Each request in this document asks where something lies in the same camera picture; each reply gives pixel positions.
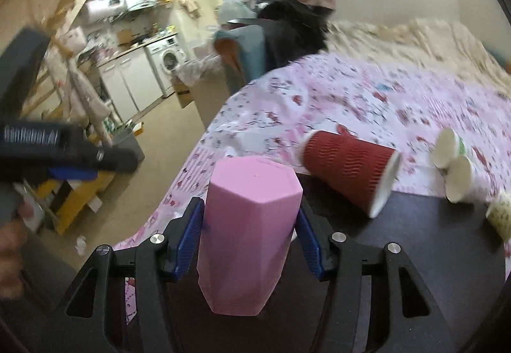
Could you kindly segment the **person's left hand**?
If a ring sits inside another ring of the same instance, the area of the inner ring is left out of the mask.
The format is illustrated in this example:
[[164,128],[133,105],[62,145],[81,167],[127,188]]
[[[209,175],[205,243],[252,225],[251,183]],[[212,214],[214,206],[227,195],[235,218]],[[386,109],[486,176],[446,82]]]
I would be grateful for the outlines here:
[[23,282],[21,280],[23,258],[21,250],[28,239],[28,229],[24,221],[33,215],[32,207],[28,203],[22,203],[17,209],[15,218],[1,226],[1,299],[15,299],[23,293]]

